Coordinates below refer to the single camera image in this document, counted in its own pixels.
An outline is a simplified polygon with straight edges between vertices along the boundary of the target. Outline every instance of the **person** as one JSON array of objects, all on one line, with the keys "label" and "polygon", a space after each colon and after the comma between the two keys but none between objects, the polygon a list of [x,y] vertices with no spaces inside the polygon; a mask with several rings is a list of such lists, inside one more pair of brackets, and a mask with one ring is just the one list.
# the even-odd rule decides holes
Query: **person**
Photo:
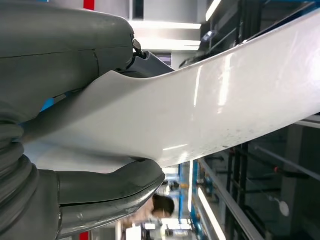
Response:
[{"label": "person", "polygon": [[143,223],[153,216],[158,219],[170,218],[174,212],[174,202],[171,197],[154,194],[135,214],[121,221],[122,228],[128,229],[133,224]]}]

